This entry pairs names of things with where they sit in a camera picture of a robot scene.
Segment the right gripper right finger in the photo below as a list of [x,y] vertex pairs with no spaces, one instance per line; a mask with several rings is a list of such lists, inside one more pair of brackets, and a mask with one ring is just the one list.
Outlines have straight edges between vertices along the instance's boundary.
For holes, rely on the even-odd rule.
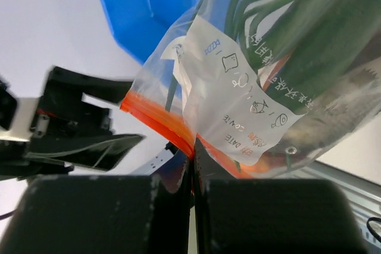
[[196,142],[199,253],[366,253],[344,193],[322,179],[237,179]]

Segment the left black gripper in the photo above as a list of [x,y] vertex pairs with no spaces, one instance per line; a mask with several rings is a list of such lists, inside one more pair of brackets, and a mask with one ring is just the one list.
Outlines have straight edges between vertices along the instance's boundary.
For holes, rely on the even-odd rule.
[[102,79],[53,67],[32,109],[26,158],[101,171],[115,168],[146,136],[114,134],[110,109],[83,98],[88,95],[119,106],[131,86],[128,80]]

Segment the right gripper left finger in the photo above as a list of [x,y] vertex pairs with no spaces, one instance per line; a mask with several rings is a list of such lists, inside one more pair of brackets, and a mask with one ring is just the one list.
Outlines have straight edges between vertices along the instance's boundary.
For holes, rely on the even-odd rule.
[[186,253],[191,165],[170,155],[151,175],[47,176],[24,192],[2,253]]

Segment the clear zip top bag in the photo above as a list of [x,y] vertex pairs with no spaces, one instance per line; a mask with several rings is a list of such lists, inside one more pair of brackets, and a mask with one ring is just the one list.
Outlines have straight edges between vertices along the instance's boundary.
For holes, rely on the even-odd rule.
[[[176,79],[181,85],[181,98],[167,95],[155,99],[158,81],[153,87],[148,87],[147,82],[137,87],[142,67],[120,108],[171,141],[188,157],[194,156],[200,135],[234,161],[254,165],[312,111],[316,98],[312,104],[293,112],[269,97],[266,88],[276,82],[293,50],[336,1],[287,4],[268,15],[253,35],[250,24],[254,18],[250,17],[240,43],[240,37],[233,40],[224,33],[230,0],[202,0],[177,57]],[[380,58],[378,35],[380,27],[341,76]],[[314,160],[292,164],[286,160],[286,168],[270,174],[288,173]]]

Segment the grey toy fish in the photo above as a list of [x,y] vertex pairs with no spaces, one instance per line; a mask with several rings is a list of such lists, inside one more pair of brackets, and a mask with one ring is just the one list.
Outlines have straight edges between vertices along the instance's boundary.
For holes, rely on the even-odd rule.
[[289,164],[316,159],[380,112],[380,58],[341,76],[269,154]]

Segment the orange purple sweet potato slice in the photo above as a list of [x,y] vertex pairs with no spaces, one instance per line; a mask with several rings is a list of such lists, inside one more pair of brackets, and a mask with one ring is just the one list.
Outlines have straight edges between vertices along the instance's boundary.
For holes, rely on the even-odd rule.
[[282,153],[265,152],[254,165],[245,165],[234,161],[200,135],[197,135],[197,139],[200,140],[212,159],[235,178],[274,177],[274,174],[270,174],[271,171],[286,168],[286,155]]

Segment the dark green cucumber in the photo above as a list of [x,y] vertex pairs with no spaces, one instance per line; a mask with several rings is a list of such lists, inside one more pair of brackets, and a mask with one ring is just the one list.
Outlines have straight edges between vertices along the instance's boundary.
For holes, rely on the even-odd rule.
[[266,94],[293,112],[331,87],[380,27],[380,0],[337,0],[299,42]]

